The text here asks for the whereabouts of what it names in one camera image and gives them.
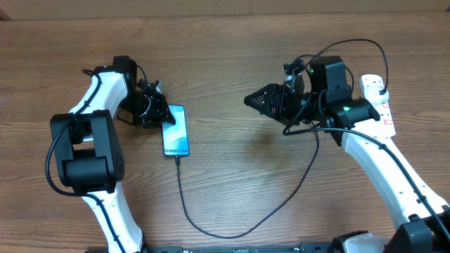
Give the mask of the Samsung Galaxy smartphone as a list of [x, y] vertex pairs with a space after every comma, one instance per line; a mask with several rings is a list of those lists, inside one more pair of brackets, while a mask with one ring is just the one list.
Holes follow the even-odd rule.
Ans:
[[186, 113], [182, 105], [169, 105], [175, 124], [162, 124], [163, 154], [168, 157], [189, 156]]

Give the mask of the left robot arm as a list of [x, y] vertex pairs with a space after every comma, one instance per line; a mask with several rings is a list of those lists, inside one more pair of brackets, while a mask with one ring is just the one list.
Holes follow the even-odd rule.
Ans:
[[150, 252], [122, 187], [124, 155], [113, 122], [121, 110], [144, 129], [175, 124], [161, 81], [138, 79], [141, 67], [129, 56], [85, 70], [91, 85], [68, 113], [50, 121], [52, 143], [45, 161], [49, 185], [89, 205], [107, 240], [107, 252]]

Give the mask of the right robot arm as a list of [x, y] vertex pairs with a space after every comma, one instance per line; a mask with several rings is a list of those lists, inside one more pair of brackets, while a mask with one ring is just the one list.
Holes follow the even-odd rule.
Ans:
[[267, 84], [245, 97], [245, 104], [285, 126], [329, 133], [363, 169], [385, 203], [394, 235], [354, 231], [324, 243], [303, 243], [303, 251], [448, 252], [449, 204], [415, 172], [394, 144], [389, 98], [383, 82], [362, 77], [362, 96], [353, 98], [347, 68], [339, 56], [284, 67], [282, 84]]

